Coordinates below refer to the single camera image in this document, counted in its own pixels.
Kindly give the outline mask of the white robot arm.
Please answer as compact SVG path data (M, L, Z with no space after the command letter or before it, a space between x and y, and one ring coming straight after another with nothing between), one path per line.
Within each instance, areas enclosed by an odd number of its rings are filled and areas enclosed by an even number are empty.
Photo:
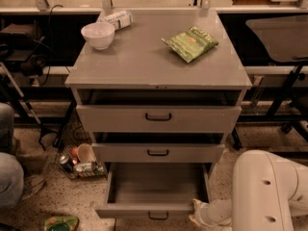
M246 151L234 165L230 199L192 203L190 220L200 227L294 231L292 218L308 215L308 166L267 151Z

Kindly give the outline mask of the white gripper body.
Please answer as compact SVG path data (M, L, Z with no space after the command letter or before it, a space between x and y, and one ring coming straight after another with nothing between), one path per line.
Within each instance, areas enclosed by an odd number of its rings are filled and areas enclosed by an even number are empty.
M202 208L194 208L193 214L200 227L229 226L232 222L232 202L230 199L215 200Z

